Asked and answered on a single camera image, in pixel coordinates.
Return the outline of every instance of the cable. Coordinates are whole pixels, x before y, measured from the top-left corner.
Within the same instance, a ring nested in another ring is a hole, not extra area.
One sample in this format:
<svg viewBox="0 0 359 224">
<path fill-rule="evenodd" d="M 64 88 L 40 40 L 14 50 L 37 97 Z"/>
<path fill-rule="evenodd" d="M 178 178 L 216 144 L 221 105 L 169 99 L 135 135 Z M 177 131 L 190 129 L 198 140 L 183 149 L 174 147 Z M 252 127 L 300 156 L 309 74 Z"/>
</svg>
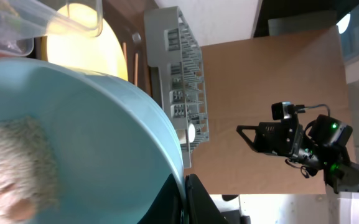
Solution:
<svg viewBox="0 0 359 224">
<path fill-rule="evenodd" d="M 301 174 L 302 174 L 305 178 L 309 178 L 309 172 L 308 172 L 306 166 L 297 167 L 297 166 L 291 164 L 292 162 L 291 162 L 289 159 L 286 159 L 284 162 L 285 162 L 287 165 L 291 166 L 292 168 L 299 169 L 299 170 L 301 171 Z"/>
<path fill-rule="evenodd" d="M 302 110 L 310 110 L 310 109 L 314 109 L 314 108 L 318 108 L 318 107 L 326 107 L 327 109 L 327 116 L 330 116 L 330 108 L 329 106 L 327 106 L 326 104 L 319 104 L 319 105 L 315 105 L 315 106 L 306 106 L 305 108 L 303 108 Z"/>
<path fill-rule="evenodd" d="M 312 147 L 315 143 L 306 135 L 306 131 L 312 127 L 314 124 L 316 123 L 315 121 L 311 121 L 306 127 L 305 127 L 305 131 L 304 131 L 304 140 L 306 140 L 309 144 L 309 147 Z"/>
</svg>

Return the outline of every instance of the rice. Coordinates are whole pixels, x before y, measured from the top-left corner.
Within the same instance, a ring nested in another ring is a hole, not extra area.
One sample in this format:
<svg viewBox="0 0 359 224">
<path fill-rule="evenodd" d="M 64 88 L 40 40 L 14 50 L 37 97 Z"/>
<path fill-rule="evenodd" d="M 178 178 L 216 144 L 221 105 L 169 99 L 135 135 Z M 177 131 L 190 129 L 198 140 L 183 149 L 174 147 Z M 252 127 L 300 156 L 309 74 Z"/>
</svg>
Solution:
<svg viewBox="0 0 359 224">
<path fill-rule="evenodd" d="M 0 122 L 0 224 L 18 223 L 7 213 L 22 199 L 38 212 L 56 205 L 57 186 L 56 163 L 39 122 L 31 117 Z"/>
</svg>

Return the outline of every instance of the black camera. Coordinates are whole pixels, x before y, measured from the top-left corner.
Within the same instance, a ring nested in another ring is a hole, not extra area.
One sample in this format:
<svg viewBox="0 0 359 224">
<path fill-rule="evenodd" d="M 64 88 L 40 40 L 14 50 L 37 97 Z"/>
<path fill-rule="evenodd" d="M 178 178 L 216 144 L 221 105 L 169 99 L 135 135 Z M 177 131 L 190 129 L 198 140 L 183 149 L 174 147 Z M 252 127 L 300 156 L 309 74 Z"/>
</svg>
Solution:
<svg viewBox="0 0 359 224">
<path fill-rule="evenodd" d="M 327 108 L 328 115 L 319 115 L 303 129 L 298 114 L 321 106 Z M 287 164 L 302 164 L 300 168 L 310 175 L 338 160 L 350 163 L 345 145 L 352 134 L 352 127 L 331 118 L 327 105 L 305 106 L 281 102 L 273 104 L 271 109 L 273 120 L 280 122 L 260 122 L 258 126 L 238 126 L 236 129 L 252 150 L 287 157 Z M 254 141 L 244 130 L 255 131 Z"/>
</svg>

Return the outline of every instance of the yellow cutting board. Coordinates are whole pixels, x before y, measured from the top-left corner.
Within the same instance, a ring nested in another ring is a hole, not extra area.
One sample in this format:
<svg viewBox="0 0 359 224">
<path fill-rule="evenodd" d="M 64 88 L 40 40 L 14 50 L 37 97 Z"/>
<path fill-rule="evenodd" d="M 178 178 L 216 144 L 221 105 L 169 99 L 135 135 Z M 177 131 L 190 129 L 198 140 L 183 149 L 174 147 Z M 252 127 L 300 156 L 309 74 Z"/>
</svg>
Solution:
<svg viewBox="0 0 359 224">
<path fill-rule="evenodd" d="M 83 4 L 73 3 L 59 9 L 74 21 L 89 17 L 95 23 L 96 11 Z M 116 34 L 103 19 L 103 30 L 97 37 L 87 37 L 80 33 L 63 35 L 51 34 L 42 38 L 42 60 L 65 67 L 80 68 L 120 77 L 128 81 L 128 71 L 123 50 Z"/>
</svg>

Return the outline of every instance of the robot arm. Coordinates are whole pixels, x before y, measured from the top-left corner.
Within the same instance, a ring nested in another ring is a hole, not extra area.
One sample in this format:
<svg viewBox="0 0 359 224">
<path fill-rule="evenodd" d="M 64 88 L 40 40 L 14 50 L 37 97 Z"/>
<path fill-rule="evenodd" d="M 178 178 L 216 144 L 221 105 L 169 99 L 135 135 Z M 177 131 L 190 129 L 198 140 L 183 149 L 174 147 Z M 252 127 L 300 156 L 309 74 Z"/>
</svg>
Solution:
<svg viewBox="0 0 359 224">
<path fill-rule="evenodd" d="M 298 114 L 319 106 L 325 106 L 328 115 L 319 115 L 303 129 Z M 305 107 L 290 102 L 276 103 L 272 105 L 272 115 L 273 120 L 281 121 L 240 125 L 236 131 L 253 151 L 286 157 L 286 164 L 299 168 L 305 178 L 323 170 L 331 211 L 329 222 L 359 224 L 359 165 L 350 161 L 345 147 L 352 127 L 330 117 L 327 105 Z M 244 130 L 255 131 L 254 141 Z"/>
<path fill-rule="evenodd" d="M 299 124 L 298 114 L 318 106 L 327 107 L 328 115 L 319 115 L 304 130 Z M 327 105 L 305 107 L 290 102 L 276 103 L 272 105 L 272 114 L 273 120 L 281 121 L 237 127 L 236 131 L 253 151 L 286 157 L 286 163 L 300 168 L 306 178 L 323 170 L 325 184 L 331 186 L 336 194 L 359 192 L 359 165 L 350 161 L 345 147 L 352 127 L 330 117 Z M 254 141 L 244 130 L 255 131 Z"/>
</svg>

